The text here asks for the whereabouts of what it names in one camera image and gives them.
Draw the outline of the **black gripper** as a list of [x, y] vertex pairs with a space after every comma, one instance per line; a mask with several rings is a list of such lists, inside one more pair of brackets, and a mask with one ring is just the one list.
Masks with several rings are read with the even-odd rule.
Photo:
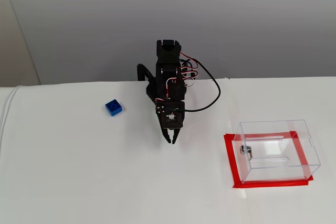
[[171, 143], [168, 129], [174, 129], [172, 144], [175, 144], [181, 130], [180, 128], [183, 127], [183, 121], [185, 118], [184, 102], [157, 100], [155, 111], [161, 125], [162, 135], [168, 143]]

